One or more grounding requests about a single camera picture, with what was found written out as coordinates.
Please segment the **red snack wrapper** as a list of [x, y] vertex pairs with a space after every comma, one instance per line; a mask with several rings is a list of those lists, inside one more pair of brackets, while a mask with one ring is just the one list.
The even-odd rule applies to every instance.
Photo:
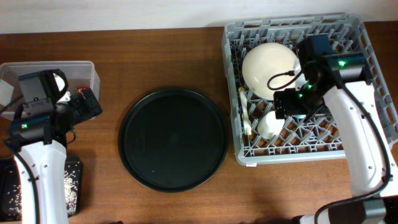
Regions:
[[86, 87], [77, 88], [77, 92], [79, 93], [82, 93], [84, 90], [86, 90]]

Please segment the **cream plate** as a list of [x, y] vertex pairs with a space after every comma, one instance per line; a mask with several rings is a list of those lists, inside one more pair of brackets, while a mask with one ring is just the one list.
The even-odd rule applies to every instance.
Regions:
[[242, 74], [248, 88], [260, 98], [274, 99], [274, 91], [267, 87], [276, 88], [291, 81], [292, 77], [286, 72], [293, 71], [297, 75], [301, 71], [298, 57], [288, 47], [279, 43], [260, 44], [251, 49], [242, 64]]

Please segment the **white cup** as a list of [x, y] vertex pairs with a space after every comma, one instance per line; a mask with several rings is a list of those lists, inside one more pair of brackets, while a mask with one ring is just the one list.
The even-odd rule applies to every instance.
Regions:
[[270, 111], [258, 122], [257, 131], [264, 139], [271, 139], [282, 131], [284, 123], [284, 119], [276, 118], [275, 111]]

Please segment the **white plastic utensil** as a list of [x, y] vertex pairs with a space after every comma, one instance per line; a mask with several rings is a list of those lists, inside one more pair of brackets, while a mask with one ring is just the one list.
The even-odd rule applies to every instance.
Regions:
[[247, 98], [245, 89], [243, 87], [239, 87], [238, 92], [239, 92], [239, 97], [241, 100], [241, 106], [242, 106], [242, 112], [243, 112], [242, 119], [243, 119], [243, 127], [244, 127], [244, 124], [251, 125], [251, 121], [249, 120], [249, 115], [248, 115], [248, 98]]

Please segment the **yellow plastic fork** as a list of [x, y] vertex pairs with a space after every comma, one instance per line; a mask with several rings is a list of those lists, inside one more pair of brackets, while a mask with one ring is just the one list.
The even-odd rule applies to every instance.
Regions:
[[250, 136], [252, 133], [251, 125], [250, 124], [244, 124], [244, 134], [247, 136]]

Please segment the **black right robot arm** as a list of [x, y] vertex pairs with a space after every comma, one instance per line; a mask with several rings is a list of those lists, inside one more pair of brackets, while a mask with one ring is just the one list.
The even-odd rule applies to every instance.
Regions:
[[338, 54], [327, 35], [297, 44], [305, 77], [299, 90], [275, 87], [277, 119], [303, 114], [309, 120], [328, 108], [348, 161], [351, 198], [328, 203], [295, 223], [397, 223], [397, 164], [390, 152], [374, 96], [373, 76], [364, 54]]

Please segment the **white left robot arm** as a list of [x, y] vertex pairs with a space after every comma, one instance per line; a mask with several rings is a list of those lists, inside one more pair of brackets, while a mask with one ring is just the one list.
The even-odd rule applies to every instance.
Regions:
[[5, 146], [21, 182], [23, 223], [68, 223], [64, 189], [67, 133], [103, 112], [89, 87], [68, 93], [60, 69], [18, 78], [24, 101], [17, 107]]

